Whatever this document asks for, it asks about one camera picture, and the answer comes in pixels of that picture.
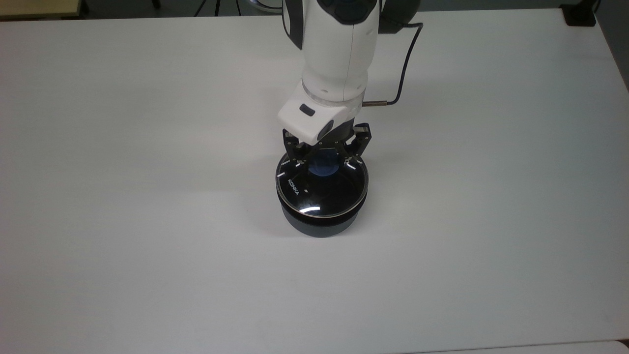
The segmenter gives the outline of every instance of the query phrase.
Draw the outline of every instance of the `dark gray base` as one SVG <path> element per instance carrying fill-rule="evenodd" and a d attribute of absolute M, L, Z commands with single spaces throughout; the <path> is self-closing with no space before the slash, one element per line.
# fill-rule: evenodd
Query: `dark gray base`
<path fill-rule="evenodd" d="M 299 232 L 302 232 L 312 237 L 334 236 L 338 234 L 339 232 L 344 231 L 350 225 L 352 225 L 354 219 L 356 219 L 356 215 L 358 215 L 358 213 L 356 213 L 351 218 L 349 218 L 349 220 L 342 222 L 338 225 L 334 225 L 334 226 L 313 226 L 313 225 L 309 225 L 309 224 L 306 224 L 305 222 L 295 219 L 295 217 L 293 217 L 289 212 L 286 211 L 284 206 L 282 206 L 282 212 L 284 213 L 286 220 L 288 220 L 288 222 L 295 229 L 297 229 Z"/>

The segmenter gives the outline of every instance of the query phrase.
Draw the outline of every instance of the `black cable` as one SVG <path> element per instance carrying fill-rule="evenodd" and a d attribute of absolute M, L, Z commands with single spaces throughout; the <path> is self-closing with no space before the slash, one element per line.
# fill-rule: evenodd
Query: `black cable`
<path fill-rule="evenodd" d="M 279 8 L 274 8 L 273 6 L 269 6 L 269 5 L 264 5 L 264 6 L 266 6 L 266 7 L 267 7 L 267 8 L 269 8 L 269 9 L 273 9 L 273 10 L 281 10 L 281 9 L 282 9 L 281 7 L 279 7 Z"/>
<path fill-rule="evenodd" d="M 201 8 L 203 8 L 203 5 L 205 5 L 205 1 L 206 1 L 206 0 L 203 0 L 203 1 L 201 2 L 201 5 L 200 5 L 200 6 L 199 6 L 199 8 L 197 9 L 197 12 L 195 12 L 195 13 L 194 13 L 194 16 L 193 16 L 193 17 L 196 17 L 196 16 L 197 16 L 197 15 L 201 12 Z"/>
<path fill-rule="evenodd" d="M 398 94 L 396 95 L 395 99 L 392 101 L 365 101 L 362 103 L 363 106 L 391 106 L 391 105 L 395 105 L 398 102 L 399 97 L 402 95 L 402 86 L 404 86 L 404 76 L 406 75 L 406 68 L 408 67 L 408 60 L 411 58 L 411 53 L 413 52 L 413 47 L 415 47 L 415 42 L 417 42 L 417 38 L 420 36 L 421 29 L 424 27 L 423 23 L 405 24 L 405 23 L 399 23 L 397 21 L 390 20 L 389 18 L 385 18 L 385 17 L 383 17 L 383 19 L 385 19 L 388 22 L 393 23 L 394 25 L 398 25 L 398 26 L 402 26 L 406 28 L 417 27 L 417 31 L 415 32 L 415 36 L 413 37 L 413 40 L 411 41 L 411 45 L 408 47 L 408 52 L 406 53 L 404 66 L 402 66 L 402 74 L 400 75 L 400 78 L 399 78 Z"/>

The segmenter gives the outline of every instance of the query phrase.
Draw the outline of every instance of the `round black object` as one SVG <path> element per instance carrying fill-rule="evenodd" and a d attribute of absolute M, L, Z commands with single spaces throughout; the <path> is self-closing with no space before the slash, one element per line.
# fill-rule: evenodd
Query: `round black object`
<path fill-rule="evenodd" d="M 326 150 L 320 150 L 318 155 L 329 163 L 330 151 Z M 314 237 L 328 237 L 345 230 L 356 218 L 367 196 L 367 168 L 360 158 L 346 163 L 338 156 L 337 164 L 332 174 L 323 174 L 290 161 L 287 155 L 280 160 L 277 196 L 286 219 L 297 230 Z"/>

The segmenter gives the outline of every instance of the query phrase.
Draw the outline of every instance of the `white light strip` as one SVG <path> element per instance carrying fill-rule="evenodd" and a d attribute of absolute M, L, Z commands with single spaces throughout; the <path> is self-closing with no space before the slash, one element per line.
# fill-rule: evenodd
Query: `white light strip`
<path fill-rule="evenodd" d="M 321 208 L 319 208 L 319 207 L 309 207 L 309 208 L 301 209 L 299 212 L 300 213 L 307 213 L 307 212 L 311 212 L 313 210 L 321 210 Z"/>

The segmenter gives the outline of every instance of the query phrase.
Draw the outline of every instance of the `table surface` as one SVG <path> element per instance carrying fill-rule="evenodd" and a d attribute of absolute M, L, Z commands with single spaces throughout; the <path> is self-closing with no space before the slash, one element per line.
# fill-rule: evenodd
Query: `table surface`
<path fill-rule="evenodd" d="M 556 9 L 419 13 L 369 196 L 274 189 L 280 19 L 0 23 L 0 351 L 406 353 L 629 337 L 629 94 Z M 382 35 L 391 99 L 413 30 Z"/>
<path fill-rule="evenodd" d="M 0 0 L 0 18 L 77 16 L 79 0 Z"/>

